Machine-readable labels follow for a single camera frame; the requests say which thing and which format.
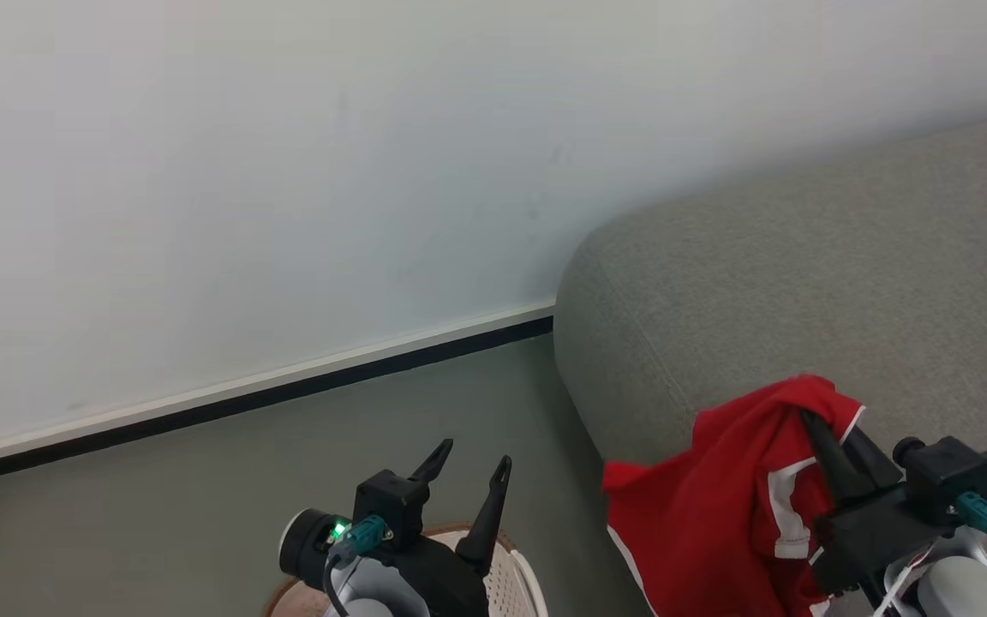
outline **white baseboard trim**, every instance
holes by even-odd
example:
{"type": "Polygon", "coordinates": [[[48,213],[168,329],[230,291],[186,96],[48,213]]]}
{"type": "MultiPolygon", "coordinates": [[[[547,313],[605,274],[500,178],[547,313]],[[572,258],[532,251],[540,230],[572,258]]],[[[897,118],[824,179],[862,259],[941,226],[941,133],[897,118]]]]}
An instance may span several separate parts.
{"type": "Polygon", "coordinates": [[[216,386],[202,387],[200,390],[193,390],[184,394],[167,396],[167,398],[160,398],[158,401],[133,405],[122,410],[107,411],[104,414],[33,430],[30,433],[17,434],[13,437],[0,439],[0,458],[28,452],[28,450],[42,448],[42,446],[55,445],[70,439],[86,437],[88,434],[102,433],[105,430],[132,425],[135,422],[144,422],[148,419],[175,414],[178,411],[192,410],[195,407],[267,390],[270,387],[285,386],[285,384],[314,378],[314,376],[331,374],[334,371],[344,370],[344,368],[357,367],[360,364],[389,358],[389,356],[407,354],[407,352],[432,347],[435,344],[451,343],[453,340],[479,335],[479,333],[493,332],[497,329],[528,323],[528,321],[544,319],[544,317],[552,315],[554,305],[555,302],[549,300],[523,306],[523,308],[514,308],[510,311],[477,317],[474,320],[460,321],[456,324],[432,329],[432,331],[388,340],[386,343],[369,344],[368,347],[344,351],[341,354],[291,364],[289,367],[277,368],[277,370],[263,372],[263,374],[219,383],[216,386]]]}

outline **black knob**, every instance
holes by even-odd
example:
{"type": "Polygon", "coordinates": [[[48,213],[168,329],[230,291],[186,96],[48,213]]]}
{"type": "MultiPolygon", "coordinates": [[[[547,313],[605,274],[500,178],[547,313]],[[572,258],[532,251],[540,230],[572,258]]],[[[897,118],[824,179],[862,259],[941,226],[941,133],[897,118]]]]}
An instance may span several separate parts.
{"type": "Polygon", "coordinates": [[[919,450],[927,446],[923,441],[917,437],[906,437],[897,442],[894,446],[894,463],[897,466],[905,466],[905,456],[908,456],[909,452],[912,450],[919,450]]]}

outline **white stripe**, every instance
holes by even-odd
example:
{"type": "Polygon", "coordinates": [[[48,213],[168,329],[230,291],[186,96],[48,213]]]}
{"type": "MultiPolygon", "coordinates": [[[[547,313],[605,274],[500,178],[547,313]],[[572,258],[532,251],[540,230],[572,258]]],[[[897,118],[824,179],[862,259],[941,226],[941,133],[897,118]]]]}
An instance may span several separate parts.
{"type": "Polygon", "coordinates": [[[843,430],[843,437],[840,438],[841,444],[843,444],[843,442],[847,439],[847,436],[851,434],[851,429],[855,428],[855,425],[858,424],[858,417],[863,415],[863,411],[866,411],[866,405],[860,405],[858,409],[855,410],[855,415],[851,417],[850,424],[847,424],[847,428],[843,430]]]}
{"type": "Polygon", "coordinates": [[[642,586],[642,574],[638,573],[638,566],[635,565],[634,555],[631,555],[630,549],[627,549],[626,544],[624,544],[623,540],[619,538],[619,534],[616,534],[615,530],[612,530],[612,526],[610,524],[607,527],[607,534],[612,537],[612,542],[615,542],[615,547],[619,549],[619,554],[623,555],[623,560],[627,562],[627,567],[630,567],[631,576],[634,577],[634,582],[638,583],[638,589],[642,590],[642,595],[646,598],[646,604],[649,606],[650,612],[653,612],[654,617],[657,617],[657,612],[654,610],[654,605],[649,604],[649,596],[646,595],[646,587],[642,586]]]}
{"type": "Polygon", "coordinates": [[[810,605],[810,614],[812,617],[825,617],[829,612],[829,605],[832,601],[826,600],[825,602],[818,602],[817,604],[810,605]]]}
{"type": "MultiPolygon", "coordinates": [[[[866,406],[860,405],[847,428],[840,437],[843,444],[847,436],[858,424],[858,417],[863,415],[866,406]]],[[[779,559],[806,559],[810,555],[810,530],[802,522],[802,517],[794,511],[791,496],[794,494],[794,482],[799,472],[817,462],[815,458],[800,460],[796,464],[784,466],[779,471],[768,472],[768,502],[771,504],[772,516],[775,516],[775,526],[779,527],[779,540],[775,542],[775,557],[779,559]]]]}

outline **white basket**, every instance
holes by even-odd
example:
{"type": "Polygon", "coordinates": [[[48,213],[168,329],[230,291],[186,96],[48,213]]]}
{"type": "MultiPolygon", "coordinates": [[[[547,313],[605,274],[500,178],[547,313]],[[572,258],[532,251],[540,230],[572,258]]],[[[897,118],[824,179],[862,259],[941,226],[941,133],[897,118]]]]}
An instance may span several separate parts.
{"type": "MultiPolygon", "coordinates": [[[[428,538],[455,549],[468,529],[466,524],[455,524],[429,531],[428,538]]],[[[498,538],[490,573],[482,582],[486,583],[490,617],[548,617],[532,566],[505,535],[498,538]]],[[[326,594],[292,579],[274,594],[264,617],[321,617],[327,609],[326,594]]]]}

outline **gray floor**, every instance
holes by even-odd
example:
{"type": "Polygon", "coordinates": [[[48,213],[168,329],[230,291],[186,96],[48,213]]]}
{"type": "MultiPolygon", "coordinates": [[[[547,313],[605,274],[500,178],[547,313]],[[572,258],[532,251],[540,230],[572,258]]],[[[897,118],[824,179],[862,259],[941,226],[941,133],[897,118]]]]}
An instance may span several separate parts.
{"type": "Polygon", "coordinates": [[[348,514],[357,482],[412,471],[444,437],[427,524],[473,517],[508,453],[502,526],[551,613],[648,613],[541,337],[0,477],[0,616],[259,614],[291,515],[348,514]]]}

